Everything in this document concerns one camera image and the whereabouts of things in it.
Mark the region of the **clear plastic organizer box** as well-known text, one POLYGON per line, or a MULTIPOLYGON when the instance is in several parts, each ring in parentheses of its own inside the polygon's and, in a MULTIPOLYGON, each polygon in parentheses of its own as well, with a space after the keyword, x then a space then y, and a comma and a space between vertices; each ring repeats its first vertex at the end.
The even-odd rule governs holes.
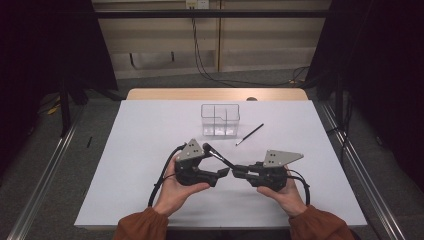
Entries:
POLYGON ((202 104, 204 136, 236 136, 240 122, 238 104, 202 104))

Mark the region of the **white table cover board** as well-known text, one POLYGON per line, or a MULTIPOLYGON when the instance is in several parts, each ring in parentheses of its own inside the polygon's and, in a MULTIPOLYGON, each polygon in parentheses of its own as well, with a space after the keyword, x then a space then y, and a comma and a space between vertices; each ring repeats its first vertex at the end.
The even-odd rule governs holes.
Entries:
MULTIPOLYGON (((190 139, 209 143, 241 165, 263 160, 269 149, 301 153, 304 157, 290 167, 309 185, 312 205, 351 227, 365 225, 312 102, 241 101, 238 133, 232 137, 203 135, 201 105, 178 100, 122 102, 76 226, 112 229, 122 217, 144 210, 168 156, 190 139), (261 129, 235 146, 261 123, 261 129)), ((169 222, 175 230, 281 229, 287 224, 275 201, 233 176, 192 195, 169 222)))

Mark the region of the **black curtain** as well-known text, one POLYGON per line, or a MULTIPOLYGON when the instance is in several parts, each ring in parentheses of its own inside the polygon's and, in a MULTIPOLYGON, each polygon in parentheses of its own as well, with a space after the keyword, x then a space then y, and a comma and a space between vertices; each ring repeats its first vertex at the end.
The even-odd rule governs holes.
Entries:
POLYGON ((87 88, 117 88, 92 0, 0 0, 0 176, 62 88, 79 104, 87 88))
POLYGON ((307 74, 342 85, 424 192, 424 0, 331 0, 307 74))

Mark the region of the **black horizontal bar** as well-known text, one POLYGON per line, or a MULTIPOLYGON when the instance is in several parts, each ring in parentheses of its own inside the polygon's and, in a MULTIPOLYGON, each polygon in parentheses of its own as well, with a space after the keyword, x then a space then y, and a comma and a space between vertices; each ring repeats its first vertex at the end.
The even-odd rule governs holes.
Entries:
POLYGON ((326 18, 329 10, 101 10, 104 19, 122 18, 326 18))

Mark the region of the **metal floor rail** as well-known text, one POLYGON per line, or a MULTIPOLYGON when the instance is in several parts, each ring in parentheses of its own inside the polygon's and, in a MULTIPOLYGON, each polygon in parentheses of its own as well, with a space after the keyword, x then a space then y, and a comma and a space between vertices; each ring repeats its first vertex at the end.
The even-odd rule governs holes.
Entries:
POLYGON ((24 209, 21 211, 11 232, 6 240, 25 240, 33 224, 35 217, 48 193, 48 190, 54 180, 55 174, 65 156, 68 147, 73 139, 78 123, 85 110, 85 107, 79 107, 71 118, 72 122, 64 136, 58 141, 58 144, 49 159, 49 162, 39 179, 33 193, 27 201, 24 209))
POLYGON ((334 110, 328 102, 322 104, 322 109, 330 125, 334 128, 333 132, 336 134, 337 139, 341 144, 342 155, 347 158, 348 162, 351 164, 353 170, 355 171, 355 174, 358 177, 358 180, 361 183, 362 188, 364 189, 366 196, 368 197, 373 209, 375 210, 378 219, 385 229, 389 239, 406 240, 405 235, 400 229, 395 216, 371 179, 370 174, 362 163, 353 144, 348 139, 347 133, 343 131, 341 129, 341 125, 336 122, 336 114, 334 110))

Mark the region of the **thin black eyeliner pencil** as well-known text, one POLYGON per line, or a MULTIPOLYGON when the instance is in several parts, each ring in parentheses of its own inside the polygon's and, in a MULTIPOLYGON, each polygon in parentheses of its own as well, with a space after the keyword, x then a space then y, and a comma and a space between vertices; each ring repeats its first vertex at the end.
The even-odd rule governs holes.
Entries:
POLYGON ((264 126, 264 123, 261 123, 259 126, 257 126, 254 130, 249 132, 246 136, 244 136, 241 140, 239 140, 235 146, 239 146, 241 143, 243 143, 246 139, 248 139, 251 135, 253 135, 255 132, 257 132, 259 129, 261 129, 264 126))

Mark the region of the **black metal stand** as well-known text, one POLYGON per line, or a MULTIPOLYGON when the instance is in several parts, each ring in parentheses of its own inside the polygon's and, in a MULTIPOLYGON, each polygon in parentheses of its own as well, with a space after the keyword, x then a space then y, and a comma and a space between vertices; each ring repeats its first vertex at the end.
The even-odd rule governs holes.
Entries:
POLYGON ((344 90, 343 90, 343 77, 341 75, 337 78, 337 86, 335 90, 335 116, 337 122, 338 134, 341 137, 341 148, 339 162, 343 166, 344 149, 346 144, 346 131, 344 120, 344 90))
POLYGON ((64 137, 71 127, 68 91, 66 88, 65 80, 62 80, 60 83, 60 106, 61 106, 61 116, 62 116, 61 136, 64 137))

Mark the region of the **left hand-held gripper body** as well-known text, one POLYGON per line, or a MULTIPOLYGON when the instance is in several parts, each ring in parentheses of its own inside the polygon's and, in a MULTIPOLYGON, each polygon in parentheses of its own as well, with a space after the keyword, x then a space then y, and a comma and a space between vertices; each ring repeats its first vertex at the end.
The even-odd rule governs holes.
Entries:
POLYGON ((204 171, 199 168, 201 161, 209 158, 207 153, 195 139, 191 139, 182 149, 175 161, 177 181, 183 186, 207 183, 215 187, 220 175, 217 172, 204 171))

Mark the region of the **wooden table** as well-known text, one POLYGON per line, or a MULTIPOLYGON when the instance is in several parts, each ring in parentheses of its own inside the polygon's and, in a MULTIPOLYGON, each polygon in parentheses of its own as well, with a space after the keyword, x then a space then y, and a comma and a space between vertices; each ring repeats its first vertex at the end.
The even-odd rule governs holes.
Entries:
POLYGON ((218 100, 290 101, 307 100, 299 88, 134 88, 128 100, 218 100))

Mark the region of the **person's left hand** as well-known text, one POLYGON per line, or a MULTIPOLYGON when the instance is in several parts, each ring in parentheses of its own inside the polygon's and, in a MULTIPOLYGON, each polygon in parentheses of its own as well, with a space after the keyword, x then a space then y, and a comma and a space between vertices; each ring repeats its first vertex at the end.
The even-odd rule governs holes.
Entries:
POLYGON ((173 156, 169 162, 158 200, 153 206, 157 213, 166 217, 179 210, 191 195, 210 188, 207 183, 197 183, 191 186, 181 185, 175 175, 176 158, 177 156, 173 156))

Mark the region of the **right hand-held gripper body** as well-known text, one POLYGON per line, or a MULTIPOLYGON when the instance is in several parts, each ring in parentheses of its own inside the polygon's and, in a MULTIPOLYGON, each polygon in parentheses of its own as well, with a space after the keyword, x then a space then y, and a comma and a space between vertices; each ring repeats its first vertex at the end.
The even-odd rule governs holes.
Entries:
POLYGON ((303 157, 301 153, 267 150, 262 162, 248 166, 246 179, 253 187, 265 186, 278 192, 286 186, 288 179, 285 166, 303 157))

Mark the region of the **white wall socket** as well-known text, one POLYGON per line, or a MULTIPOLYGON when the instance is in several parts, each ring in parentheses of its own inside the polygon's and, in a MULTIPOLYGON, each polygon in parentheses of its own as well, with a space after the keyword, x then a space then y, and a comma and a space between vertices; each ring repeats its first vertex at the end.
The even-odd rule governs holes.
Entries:
POLYGON ((186 0, 187 9, 206 10, 210 7, 209 0, 186 0))

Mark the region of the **person's right hand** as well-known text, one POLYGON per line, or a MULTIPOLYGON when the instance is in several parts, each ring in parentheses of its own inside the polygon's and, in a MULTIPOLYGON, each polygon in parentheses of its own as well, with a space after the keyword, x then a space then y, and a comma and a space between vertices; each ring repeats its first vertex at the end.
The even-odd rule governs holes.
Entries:
POLYGON ((258 187, 257 192, 275 200, 290 218, 294 218, 307 210, 307 206, 292 179, 289 179, 286 186, 278 192, 265 186, 258 187))

